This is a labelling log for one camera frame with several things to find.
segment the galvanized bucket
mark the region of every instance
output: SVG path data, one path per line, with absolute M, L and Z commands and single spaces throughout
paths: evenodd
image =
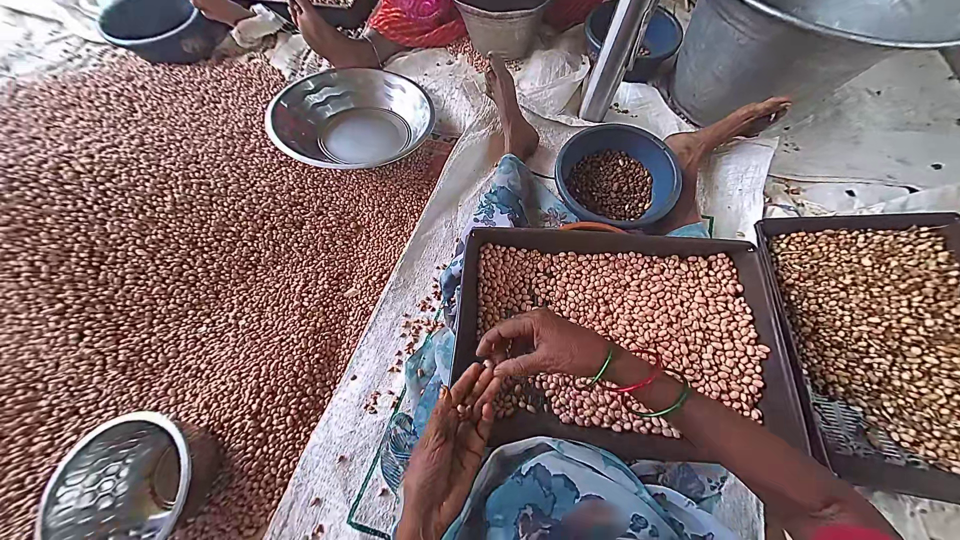
M 672 105 L 706 126 L 748 103 L 793 99 L 793 112 L 899 49 L 960 44 L 960 2 L 705 0 L 686 29 Z
M 482 55 L 495 52 L 505 60 L 523 58 L 530 49 L 543 12 L 551 0 L 543 0 L 529 10 L 488 12 L 454 0 L 464 18 L 473 48 Z

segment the stainless steel bowl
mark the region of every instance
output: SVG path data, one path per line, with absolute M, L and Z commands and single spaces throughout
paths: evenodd
M 417 83 L 380 69 L 334 69 L 287 86 L 270 102 L 270 140 L 294 160 L 366 169 L 399 160 L 430 135 L 436 113 Z
M 191 477 L 186 437 L 162 414 L 135 412 L 87 434 L 47 482 L 36 540 L 170 535 Z

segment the red fabric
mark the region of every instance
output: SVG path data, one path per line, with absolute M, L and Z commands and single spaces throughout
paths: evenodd
M 602 0 L 554 0 L 543 15 L 544 21 L 557 30 L 584 22 Z M 440 16 L 420 19 L 408 16 L 397 0 L 381 0 L 368 24 L 381 36 L 405 47 L 446 47 L 467 35 L 464 19 L 453 4 Z
M 813 540 L 893 540 L 890 536 L 873 528 L 834 525 L 820 527 L 813 533 Z
M 587 20 L 587 15 L 603 0 L 554 0 L 543 14 L 543 21 L 557 30 L 566 30 Z
M 382 0 L 367 24 L 381 36 L 405 47 L 445 47 L 467 35 L 460 12 L 453 8 L 433 19 L 416 19 L 395 5 Z

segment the tray of peanuts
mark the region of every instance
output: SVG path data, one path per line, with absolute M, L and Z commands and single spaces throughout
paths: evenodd
M 549 307 L 632 351 L 656 350 L 697 391 L 811 454 L 774 297 L 749 242 L 639 234 L 483 228 L 470 233 L 453 379 L 479 336 L 521 311 Z M 566 375 L 505 381 L 491 444 L 545 435 L 583 441 L 627 462 L 715 461 L 629 396 Z
M 756 233 L 818 459 L 960 503 L 960 214 L 764 219 Z

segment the person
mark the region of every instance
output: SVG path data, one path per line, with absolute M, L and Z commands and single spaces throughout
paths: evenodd
M 476 354 L 486 365 L 474 363 L 441 389 L 410 458 L 396 540 L 736 538 L 690 498 L 642 483 L 626 463 L 588 444 L 535 437 L 495 449 L 484 462 L 492 399 L 504 378 L 589 378 L 601 372 L 609 352 L 604 380 L 625 386 L 655 373 L 647 361 L 546 308 L 484 334 Z M 631 395 L 657 411 L 681 403 L 666 415 L 670 425 L 741 479 L 792 538 L 900 538 L 852 486 L 811 457 L 696 391 L 679 400 L 685 388 L 656 372 Z
M 440 276 L 444 317 L 451 328 L 455 328 L 456 298 L 470 231 L 477 227 L 556 228 L 577 221 L 574 213 L 556 194 L 538 182 L 526 166 L 525 161 L 540 145 L 540 135 L 520 110 L 514 77 L 506 63 L 497 55 L 488 55 L 488 60 L 491 68 L 485 73 L 487 93 L 499 116 L 503 157 L 493 171 L 490 189 L 481 195 L 473 216 L 460 235 L 454 258 Z M 758 134 L 789 108 L 789 98 L 773 97 L 741 107 L 701 130 L 672 134 L 664 139 L 677 156 L 682 170 L 681 193 L 677 204 L 644 231 L 667 236 L 709 237 L 697 206 L 700 165 L 717 147 L 738 136 Z
M 243 4 L 250 3 L 244 0 L 190 1 L 206 18 L 230 27 L 256 16 L 270 16 L 261 5 L 245 7 Z M 554 0 L 544 20 L 557 30 L 565 30 L 584 22 L 600 1 Z M 444 47 L 467 35 L 467 27 L 452 0 L 380 0 L 359 38 L 344 36 L 327 23 L 310 0 L 289 2 L 288 10 L 272 2 L 272 11 L 289 18 L 300 29 L 310 49 L 338 68 L 380 67 L 398 52 Z
M 463 237 L 474 227 L 555 227 L 575 220 L 530 176 L 524 162 L 537 151 L 539 135 L 520 111 L 504 62 L 496 56 L 490 62 L 486 82 L 503 130 L 504 156 Z M 771 98 L 702 130 L 667 137 L 682 168 L 682 192 L 677 205 L 649 232 L 708 236 L 695 196 L 702 160 L 734 137 L 751 135 L 776 121 L 789 105 L 787 98 Z M 441 277 L 448 300 L 455 298 L 450 291 L 459 284 L 458 268 L 462 269 L 459 257 Z M 507 355 L 525 349 L 530 352 Z M 492 398 L 504 378 L 537 373 L 593 377 L 610 351 L 605 380 L 628 385 L 653 373 L 645 360 L 548 309 L 520 314 L 488 331 L 476 354 L 489 365 L 472 365 L 451 388 L 443 387 L 432 405 L 403 477 L 396 538 L 736 538 L 710 513 L 709 497 L 695 499 L 694 492 L 722 489 L 722 480 L 701 480 L 691 473 L 707 464 L 679 464 L 674 472 L 683 481 L 678 483 L 687 485 L 671 487 L 642 481 L 636 464 L 628 466 L 609 452 L 577 441 L 534 437 L 494 449 L 484 459 L 493 423 Z M 898 538 L 850 485 L 812 458 L 695 391 L 678 400 L 690 391 L 685 388 L 672 376 L 658 373 L 631 395 L 652 410 L 679 403 L 664 418 L 746 484 L 793 538 Z

